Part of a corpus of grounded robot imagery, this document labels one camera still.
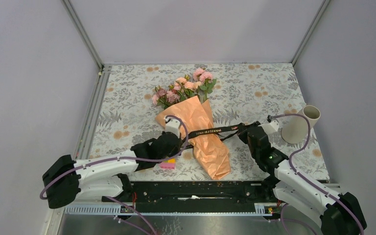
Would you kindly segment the black gold-lettered ribbon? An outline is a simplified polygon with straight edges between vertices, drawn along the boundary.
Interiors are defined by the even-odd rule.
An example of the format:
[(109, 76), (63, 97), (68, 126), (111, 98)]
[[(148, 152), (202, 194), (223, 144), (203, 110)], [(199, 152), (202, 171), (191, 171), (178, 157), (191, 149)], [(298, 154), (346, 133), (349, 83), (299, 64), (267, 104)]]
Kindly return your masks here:
[[(246, 125), (244, 123), (240, 123), (240, 124), (233, 125), (233, 126), (217, 127), (217, 128), (210, 128), (210, 129), (204, 129), (204, 130), (196, 130), (196, 131), (192, 131), (188, 134), (188, 139), (193, 139), (195, 137), (198, 137), (198, 136), (201, 136), (201, 135), (208, 135), (208, 134), (215, 134), (215, 135), (218, 135), (218, 136), (222, 136), (222, 135), (220, 135), (220, 133), (222, 133), (222, 132), (234, 131), (233, 133), (231, 133), (231, 134), (229, 134), (225, 137), (222, 136), (223, 138), (220, 138), (219, 140), (224, 141), (226, 139), (233, 137), (234, 135), (237, 135), (238, 138), (243, 143), (250, 145), (249, 142), (250, 142), (251, 138), (248, 137), (248, 131), (251, 130), (252, 128), (254, 128), (254, 127), (258, 127), (259, 125), (260, 125), (260, 122), (256, 121), (256, 122), (253, 122), (252, 124), (249, 124), (249, 125)], [(182, 144), (185, 143), (184, 142), (185, 139), (186, 138), (184, 137), (183, 140), (180, 141), (180, 143), (175, 145), (171, 152), (176, 153), (179, 150), (183, 151), (181, 146), (182, 146)], [(262, 149), (270, 148), (269, 147), (270, 142), (268, 140), (267, 135), (262, 135), (262, 137), (257, 138), (255, 142), (256, 143), (253, 145), (254, 147), (259, 146)]]

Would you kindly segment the peach paper flower bouquet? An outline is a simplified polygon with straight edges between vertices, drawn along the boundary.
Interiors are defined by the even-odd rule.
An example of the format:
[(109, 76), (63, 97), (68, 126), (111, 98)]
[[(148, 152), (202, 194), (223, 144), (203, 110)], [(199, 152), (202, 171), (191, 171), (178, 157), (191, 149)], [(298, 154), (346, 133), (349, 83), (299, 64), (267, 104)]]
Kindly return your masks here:
[(207, 97), (215, 84), (211, 72), (197, 68), (192, 75), (177, 78), (167, 88), (156, 86), (152, 103), (164, 109), (156, 116), (161, 125), (168, 115), (182, 120), (182, 137), (188, 138), (195, 159), (211, 179), (220, 180), (231, 173), (231, 166), (228, 147), (217, 135)]

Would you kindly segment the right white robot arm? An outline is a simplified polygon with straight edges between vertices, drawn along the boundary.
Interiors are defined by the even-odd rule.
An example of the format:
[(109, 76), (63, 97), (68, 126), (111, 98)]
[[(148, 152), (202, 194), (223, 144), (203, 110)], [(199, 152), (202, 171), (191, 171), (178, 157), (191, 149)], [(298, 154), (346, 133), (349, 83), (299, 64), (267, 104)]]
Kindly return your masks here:
[(312, 221), (325, 235), (361, 235), (367, 228), (357, 198), (339, 193), (294, 167), (290, 158), (272, 147), (265, 127), (259, 122), (236, 128), (239, 139), (248, 145), (258, 167), (268, 173), (262, 182), (263, 199), (279, 199), (290, 204)]

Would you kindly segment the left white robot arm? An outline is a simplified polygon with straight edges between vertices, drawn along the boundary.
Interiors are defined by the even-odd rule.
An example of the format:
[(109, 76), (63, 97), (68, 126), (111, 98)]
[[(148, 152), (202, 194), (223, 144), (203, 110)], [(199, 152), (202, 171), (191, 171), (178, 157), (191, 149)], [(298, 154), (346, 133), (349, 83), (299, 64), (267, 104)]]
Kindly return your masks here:
[(73, 160), (61, 156), (43, 175), (40, 199), (51, 209), (64, 207), (77, 199), (90, 200), (103, 196), (127, 201), (132, 196), (128, 173), (153, 168), (180, 153), (181, 136), (162, 132), (130, 149), (101, 159)]

